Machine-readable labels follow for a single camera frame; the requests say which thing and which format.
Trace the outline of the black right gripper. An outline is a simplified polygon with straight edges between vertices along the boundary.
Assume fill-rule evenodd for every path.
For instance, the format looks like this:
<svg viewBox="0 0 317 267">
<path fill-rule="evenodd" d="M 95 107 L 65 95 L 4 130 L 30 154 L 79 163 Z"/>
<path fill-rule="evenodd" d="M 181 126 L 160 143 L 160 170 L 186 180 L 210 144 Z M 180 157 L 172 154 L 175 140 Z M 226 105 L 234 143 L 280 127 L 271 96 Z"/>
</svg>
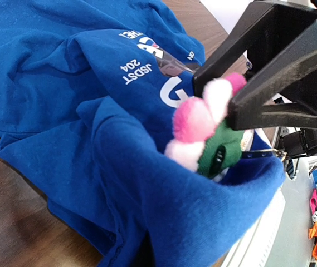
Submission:
<svg viewBox="0 0 317 267">
<path fill-rule="evenodd" d="M 317 128 L 317 9 L 253 1 L 231 33 L 193 76 L 194 94 L 221 77 L 244 53 L 247 85 L 228 106 L 234 130 L 276 126 Z"/>
</svg>

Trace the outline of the pink flower plush brooch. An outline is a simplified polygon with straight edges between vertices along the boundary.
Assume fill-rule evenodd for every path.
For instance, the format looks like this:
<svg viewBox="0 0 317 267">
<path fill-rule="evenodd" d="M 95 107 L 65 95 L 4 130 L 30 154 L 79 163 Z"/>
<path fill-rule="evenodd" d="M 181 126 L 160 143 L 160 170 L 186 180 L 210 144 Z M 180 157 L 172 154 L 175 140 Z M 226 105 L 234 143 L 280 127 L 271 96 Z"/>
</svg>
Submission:
<svg viewBox="0 0 317 267">
<path fill-rule="evenodd" d="M 164 154 L 209 179 L 238 163 L 246 148 L 245 133 L 231 129 L 226 116 L 229 101 L 246 83 L 238 73 L 215 78 L 204 86 L 202 97 L 180 104 Z"/>
</svg>

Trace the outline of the blue printed t-shirt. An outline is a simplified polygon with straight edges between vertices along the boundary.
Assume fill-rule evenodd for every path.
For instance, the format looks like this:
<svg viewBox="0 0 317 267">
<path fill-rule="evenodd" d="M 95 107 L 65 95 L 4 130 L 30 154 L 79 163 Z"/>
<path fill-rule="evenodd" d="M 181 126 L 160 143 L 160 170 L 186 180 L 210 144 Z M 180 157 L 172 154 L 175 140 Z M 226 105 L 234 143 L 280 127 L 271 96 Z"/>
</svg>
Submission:
<svg viewBox="0 0 317 267">
<path fill-rule="evenodd" d="M 164 154 L 204 48 L 161 1 L 0 1 L 0 159 L 104 255 L 210 266 L 285 180 L 275 155 L 221 181 Z"/>
</svg>

